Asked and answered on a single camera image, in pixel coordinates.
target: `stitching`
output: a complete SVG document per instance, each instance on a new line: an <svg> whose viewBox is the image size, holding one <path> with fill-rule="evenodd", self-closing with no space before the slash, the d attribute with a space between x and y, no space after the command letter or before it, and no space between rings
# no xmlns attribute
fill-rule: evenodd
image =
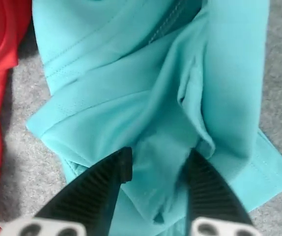
<svg viewBox="0 0 282 236"><path fill-rule="evenodd" d="M143 8L144 5L145 5L148 1L149 1L149 0L145 0L145 1L143 2L142 6L140 7L140 9ZM77 58L75 58L75 59L72 60L71 62L69 62L69 63L67 63L66 65L64 65L63 67L61 67L60 69L58 69L58 70L56 70L55 72L53 72L51 75L47 76L46 78L50 78L50 77L52 77L53 75L57 74L58 72L62 71L64 68L68 67L69 65L75 63L76 61L78 61L79 59L81 59L82 57L84 57L87 53L90 53L90 52L93 52L93 51L95 51L95 50L97 50L97 49L99 49L99 48L105 47L105 46L107 45L107 43L113 41L114 38L115 38L117 35L119 35L119 34L122 32L122 30L124 30L124 29L126 29L126 28L122 28L121 31L119 31L119 32L117 32L115 35L113 35L108 41L105 42L106 44L101 44L100 46L98 46L98 47L96 47L96 48L93 48L92 50L89 50L88 52L83 53L82 55L78 56Z"/></svg>
<svg viewBox="0 0 282 236"><path fill-rule="evenodd" d="M50 62L54 61L55 59L57 59L58 57L60 57L61 55L65 54L66 52L68 52L69 50L71 50L72 48L74 48L75 46L77 46L79 43L83 42L85 39L87 39L90 35L99 32L100 30L102 30L104 27L106 27L106 25L108 25L109 23L111 23L114 18L121 12L121 10L117 11L104 25L102 25L100 28L95 29L93 32L90 32L89 34L83 36L82 38L80 38L78 41L76 41L75 43L73 43L72 45L70 45L69 47L65 48L63 51L61 51L60 53L58 53L56 56L54 56L53 58L51 58L49 61L47 61L46 63L44 63L44 66L46 67L46 65L48 65Z"/></svg>
<svg viewBox="0 0 282 236"><path fill-rule="evenodd" d="M122 98L127 97L127 96L132 96L132 95L135 95L135 94L139 94L139 93L143 93L143 92L148 92L148 91L149 91L149 90L142 90L142 91L138 91L138 92L133 92L133 93L126 94L126 95L123 95L123 96L121 96L121 97L117 97L117 98L115 98L115 99L109 99L109 100L107 100L107 101L104 101L104 102L101 102L101 103L98 103L98 104L95 104L95 105L86 107L86 108L84 108L84 109L78 110L78 111L76 111L76 112L73 112L72 115L66 116L66 117L63 118L62 120L58 121L57 123L51 125L49 128L47 128L46 130L44 130L44 131L42 132L42 134L40 135L40 139L42 139L43 136L44 136L44 134L45 134L48 130L52 129L54 126L58 125L59 123L63 122L64 120L67 120L68 118L70 118L70 117L72 117L72 116L75 116L76 114L81 113L81 112L83 112L83 111L85 111L85 110L87 110L87 109L94 108L94 107L97 107L97 106L99 106L99 105L103 105L103 104L105 104L105 103L111 102L111 101L116 101L116 100L118 100L118 99L122 99ZM64 112L64 110L63 110L63 109L61 108L61 106L59 106L59 105L58 105L58 109L60 109L60 111Z"/></svg>
<svg viewBox="0 0 282 236"><path fill-rule="evenodd" d="M162 31L163 27L165 27L165 25L170 21L171 17L174 15L174 13L179 9L180 4L183 1L180 0L178 2L178 4L175 6L175 8L173 9L173 11L169 14L169 16L164 20L163 24L155 31L155 33L153 34L153 36L151 37L151 39L149 40L148 44L152 43L154 41L154 39L156 38L156 36Z"/></svg>

